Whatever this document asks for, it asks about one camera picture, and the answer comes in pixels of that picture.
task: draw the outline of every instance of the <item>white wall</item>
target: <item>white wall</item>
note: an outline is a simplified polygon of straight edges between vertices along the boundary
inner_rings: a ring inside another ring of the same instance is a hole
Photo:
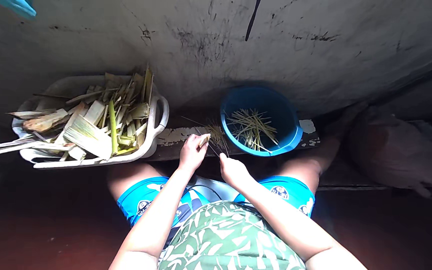
[[[0,7],[0,124],[59,78],[125,74],[147,61],[172,108],[260,82],[309,117],[386,91],[432,62],[432,0],[263,0],[248,42],[255,0],[33,6],[33,21]]]
[[[432,117],[432,79],[409,89],[405,95],[385,104],[397,118],[418,120]]]

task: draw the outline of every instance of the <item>green patterned shirt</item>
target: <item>green patterned shirt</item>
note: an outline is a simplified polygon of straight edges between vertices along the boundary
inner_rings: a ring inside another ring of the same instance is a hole
[[[264,219],[248,207],[217,201],[193,212],[174,236],[158,269],[306,269]]]

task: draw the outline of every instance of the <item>blue plastic bucket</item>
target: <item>blue plastic bucket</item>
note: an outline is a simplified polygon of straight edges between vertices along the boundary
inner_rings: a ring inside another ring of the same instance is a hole
[[[232,134],[234,125],[227,125],[227,116],[231,117],[231,113],[240,109],[256,109],[264,117],[271,117],[270,126],[277,131],[275,134],[279,144],[274,144],[267,136],[261,137],[261,142],[264,148],[270,150],[269,153],[265,150],[254,150],[243,143],[239,142]],[[296,148],[303,136],[303,129],[300,126],[291,103],[278,92],[264,87],[239,87],[231,89],[230,93],[221,103],[221,123],[223,124],[224,132],[227,137],[241,150],[260,157],[277,156],[289,152]]]

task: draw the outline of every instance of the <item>dark floor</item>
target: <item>dark floor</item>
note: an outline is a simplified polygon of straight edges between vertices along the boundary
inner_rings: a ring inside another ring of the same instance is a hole
[[[40,171],[16,162],[0,170],[0,270],[109,267],[129,227],[105,167]],[[322,191],[313,219],[370,270],[432,269],[432,200]]]

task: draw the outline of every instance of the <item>hand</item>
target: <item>hand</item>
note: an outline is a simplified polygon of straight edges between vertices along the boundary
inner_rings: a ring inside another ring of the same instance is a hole
[[[219,154],[219,163],[224,181],[237,191],[256,183],[256,180],[249,174],[248,169],[241,161],[226,157],[225,154],[221,153]]]
[[[193,173],[198,169],[208,150],[208,143],[205,143],[198,151],[199,143],[204,139],[204,134],[201,136],[191,134],[191,136],[186,139],[179,155],[179,169],[189,170]]]

